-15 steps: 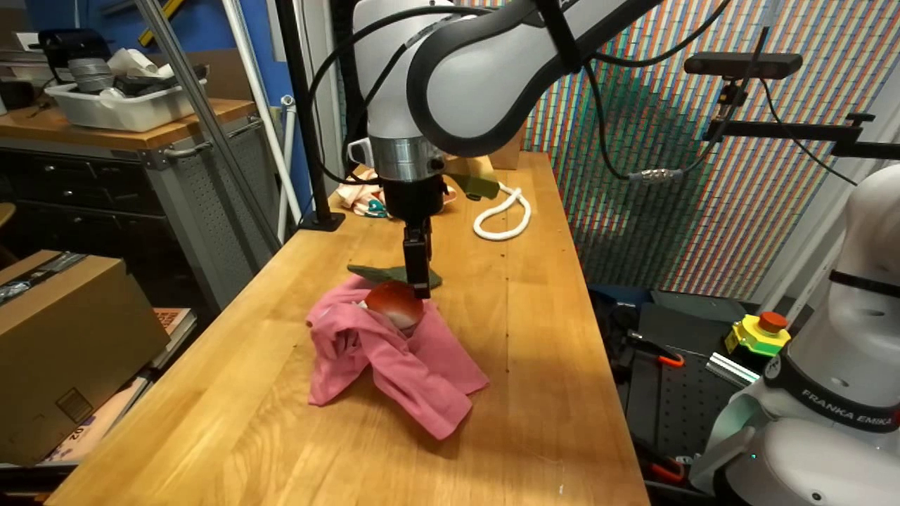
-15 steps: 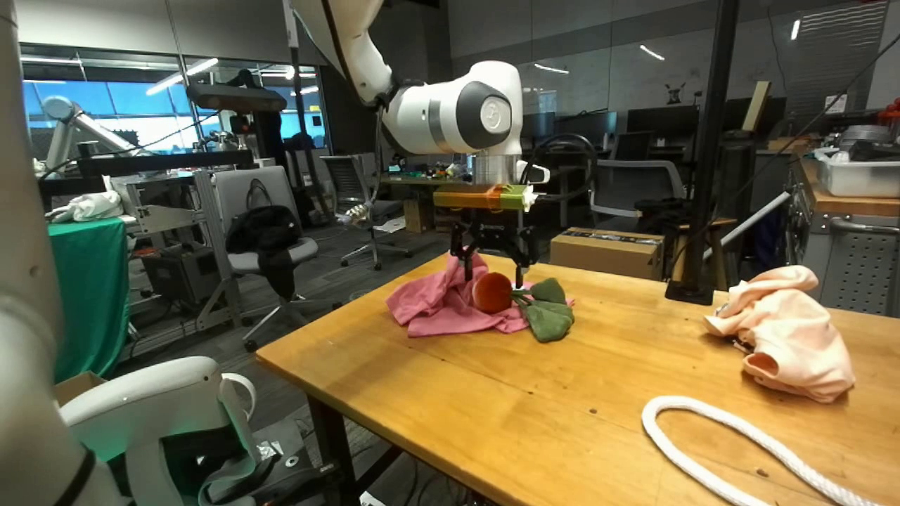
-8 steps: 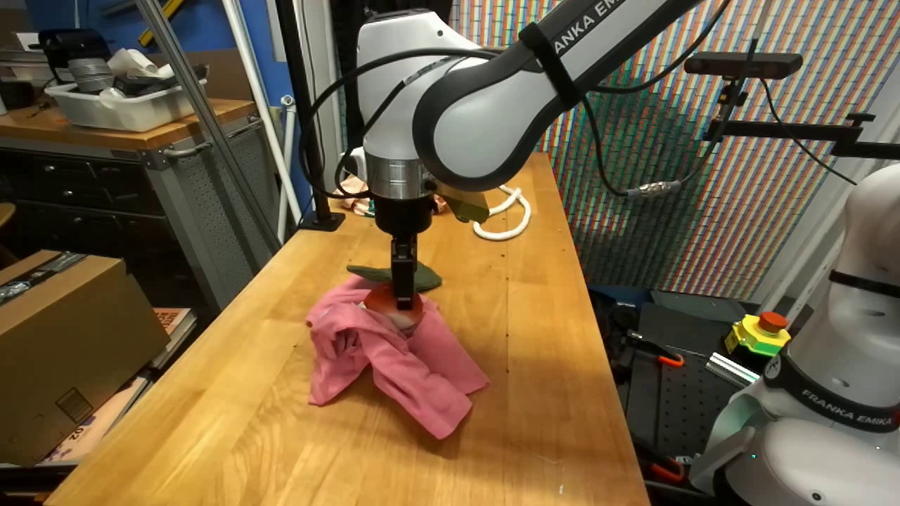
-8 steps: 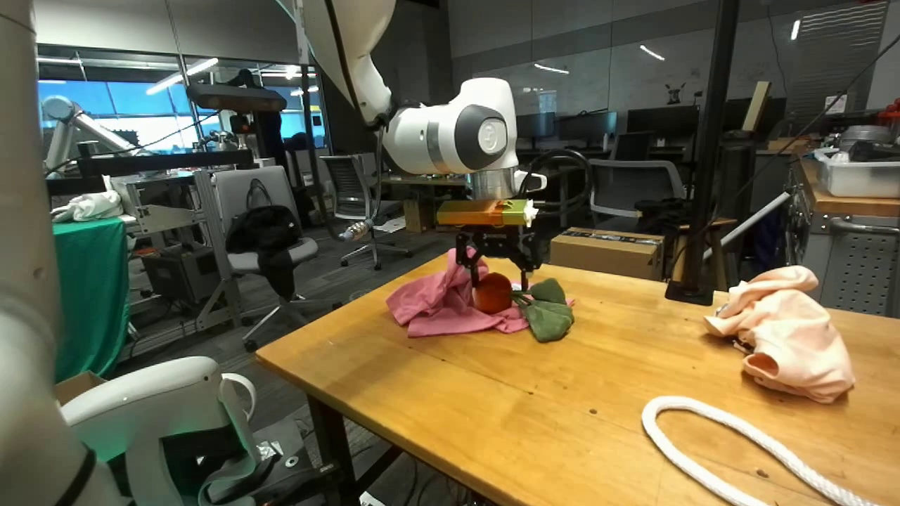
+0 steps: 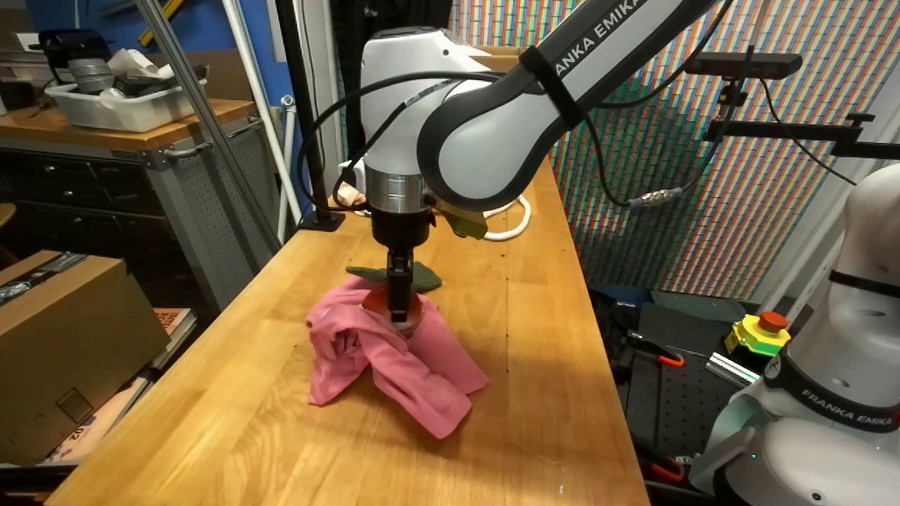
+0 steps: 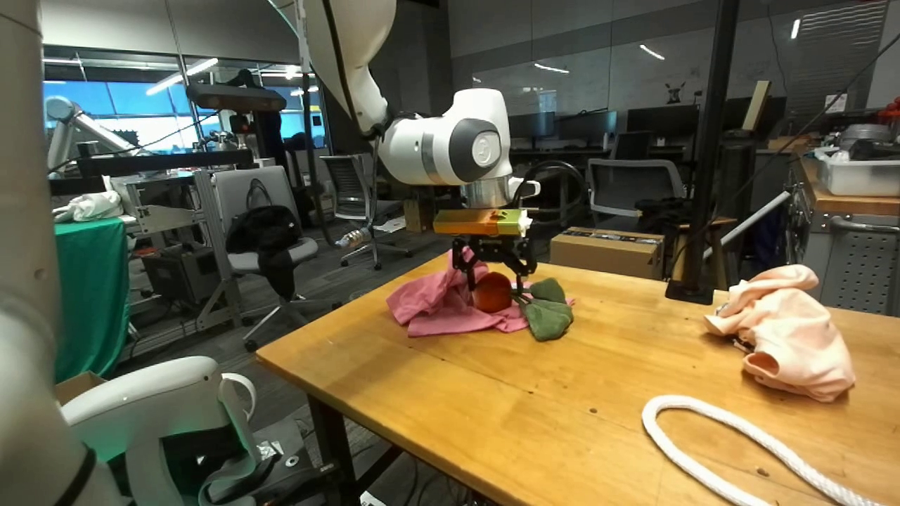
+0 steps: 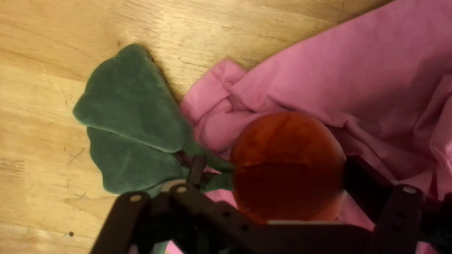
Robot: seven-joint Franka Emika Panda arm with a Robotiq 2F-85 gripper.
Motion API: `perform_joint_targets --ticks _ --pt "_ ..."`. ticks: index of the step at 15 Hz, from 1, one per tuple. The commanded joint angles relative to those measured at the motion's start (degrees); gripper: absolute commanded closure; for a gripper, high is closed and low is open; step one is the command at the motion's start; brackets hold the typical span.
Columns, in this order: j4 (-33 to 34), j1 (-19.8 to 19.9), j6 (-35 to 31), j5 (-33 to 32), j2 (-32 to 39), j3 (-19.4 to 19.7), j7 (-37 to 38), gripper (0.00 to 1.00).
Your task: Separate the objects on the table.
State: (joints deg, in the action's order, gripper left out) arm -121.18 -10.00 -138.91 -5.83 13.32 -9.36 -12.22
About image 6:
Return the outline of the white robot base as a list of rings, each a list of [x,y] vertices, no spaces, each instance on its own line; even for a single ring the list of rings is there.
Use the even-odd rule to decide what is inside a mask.
[[[257,388],[216,360],[167,360],[57,396],[39,0],[0,0],[0,71],[0,502],[261,506]]]

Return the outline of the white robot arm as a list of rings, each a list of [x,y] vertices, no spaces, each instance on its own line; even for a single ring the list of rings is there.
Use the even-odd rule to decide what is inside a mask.
[[[297,0],[302,43],[318,83],[382,168],[403,185],[452,187],[428,228],[452,244],[452,266],[475,286],[477,261],[500,261],[514,286],[538,269],[527,200],[541,190],[513,165],[505,96],[494,86],[452,89],[441,106],[396,106],[373,61],[396,22],[400,0]]]

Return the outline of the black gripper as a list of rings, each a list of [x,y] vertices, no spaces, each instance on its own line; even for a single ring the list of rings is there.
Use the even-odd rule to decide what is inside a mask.
[[[468,290],[475,290],[475,261],[505,263],[514,272],[514,294],[527,294],[527,277],[538,269],[538,255],[527,237],[456,237],[452,266],[462,272]]]

